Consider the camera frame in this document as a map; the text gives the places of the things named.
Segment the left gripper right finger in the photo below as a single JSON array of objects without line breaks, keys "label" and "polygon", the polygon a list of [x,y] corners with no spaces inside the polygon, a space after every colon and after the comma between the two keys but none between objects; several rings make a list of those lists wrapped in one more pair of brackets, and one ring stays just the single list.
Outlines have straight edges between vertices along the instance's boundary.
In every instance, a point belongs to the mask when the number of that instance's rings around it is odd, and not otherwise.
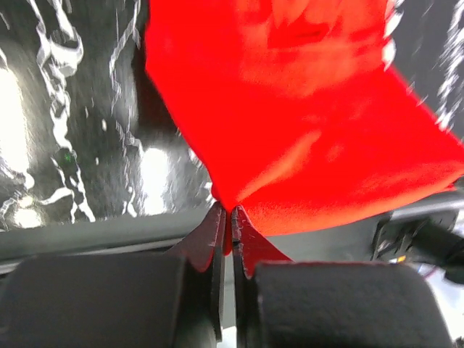
[{"label": "left gripper right finger", "polygon": [[438,304],[411,267],[294,262],[231,215],[239,347],[451,347]]}]

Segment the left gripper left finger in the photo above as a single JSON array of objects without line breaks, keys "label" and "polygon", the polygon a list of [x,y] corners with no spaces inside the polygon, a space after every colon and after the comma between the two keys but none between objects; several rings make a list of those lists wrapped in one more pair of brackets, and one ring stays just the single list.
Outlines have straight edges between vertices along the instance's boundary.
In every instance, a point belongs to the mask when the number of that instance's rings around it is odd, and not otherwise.
[{"label": "left gripper left finger", "polygon": [[3,347],[215,347],[225,210],[163,253],[34,257],[1,286]]}]

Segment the red t shirt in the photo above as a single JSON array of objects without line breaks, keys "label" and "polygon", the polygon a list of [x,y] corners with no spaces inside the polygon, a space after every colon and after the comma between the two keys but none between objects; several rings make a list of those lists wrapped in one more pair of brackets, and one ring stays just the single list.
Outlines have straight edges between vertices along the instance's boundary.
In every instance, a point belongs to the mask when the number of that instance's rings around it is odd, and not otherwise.
[{"label": "red t shirt", "polygon": [[146,71],[214,197],[265,236],[446,191],[463,146],[385,65],[391,1],[151,1]]}]

